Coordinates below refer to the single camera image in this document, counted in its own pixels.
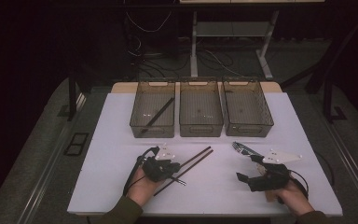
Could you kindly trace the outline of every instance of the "person's right hand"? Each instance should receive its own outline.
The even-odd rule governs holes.
[[[292,180],[283,189],[273,190],[273,193],[280,197],[293,215],[297,217],[315,211],[308,199]]]

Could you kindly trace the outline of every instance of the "table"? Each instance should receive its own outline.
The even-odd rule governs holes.
[[[211,146],[213,153],[181,177],[184,187],[173,183],[144,207],[144,216],[155,217],[274,217],[288,214],[286,206],[268,203],[264,192],[251,192],[236,173],[259,176],[255,163],[236,152],[238,141],[265,155],[270,149],[301,154],[303,160],[287,163],[310,185],[310,202],[328,216],[342,216],[342,209],[312,151],[307,136],[286,93],[279,85],[262,82],[275,125],[266,138],[229,137],[222,131],[215,138],[134,138],[130,117],[136,83],[117,83],[106,97],[67,211],[81,216],[101,215],[116,204],[138,156],[150,147],[167,144],[183,163]],[[176,95],[178,124],[179,95]]]

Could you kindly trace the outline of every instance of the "brown chopstick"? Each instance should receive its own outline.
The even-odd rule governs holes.
[[[189,161],[185,162],[184,164],[188,164],[190,161],[193,161],[195,158],[197,158],[200,154],[202,154],[203,152],[205,152],[206,150],[208,150],[211,147],[207,147],[204,150],[202,150],[199,154],[197,154],[196,156],[194,156],[193,158],[191,158]],[[197,160],[196,162],[194,162],[191,166],[189,166],[187,169],[185,169],[181,174],[179,174],[179,176],[176,177],[176,179],[178,179],[179,177],[181,177],[182,175],[184,175],[185,173],[187,173],[187,171],[189,171],[191,168],[193,168],[194,166],[196,166],[200,161],[202,161],[203,159],[205,159],[207,156],[209,156],[211,153],[213,152],[213,150],[210,150],[207,154],[205,154],[203,157],[201,157],[199,160]],[[163,190],[165,190],[169,185],[171,185],[173,182],[175,182],[174,180],[172,180],[170,183],[168,183],[166,186],[164,186],[162,189],[160,189],[159,191],[157,191],[153,196],[158,195],[160,192],[162,192]]]

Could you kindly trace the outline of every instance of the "sleeve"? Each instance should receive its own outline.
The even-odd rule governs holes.
[[[330,224],[330,220],[323,212],[313,211],[297,218],[298,224]]]
[[[132,224],[143,213],[143,209],[130,198],[122,196],[116,206],[104,214],[98,224]]]

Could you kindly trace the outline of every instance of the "white table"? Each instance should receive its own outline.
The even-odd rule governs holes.
[[[117,90],[128,92],[119,86]],[[265,95],[275,122],[266,138],[229,137],[225,131],[218,138],[180,137],[177,95],[175,137],[144,139],[134,138],[131,132],[134,89],[129,93],[108,94],[68,212],[90,216],[112,209],[122,194],[136,158],[150,147],[167,144],[176,155],[174,161],[180,163],[207,146],[212,147],[213,153],[181,177],[187,183],[185,187],[173,183],[151,200],[144,207],[144,216],[274,217],[288,214],[286,206],[268,203],[264,192],[251,192],[237,179],[237,172],[250,177],[259,176],[255,163],[232,148],[231,143],[238,141],[261,154],[267,154],[271,148],[301,154],[302,161],[290,162],[286,166],[307,179],[310,202],[315,209],[328,216],[342,216],[337,197],[287,94],[275,91]]]

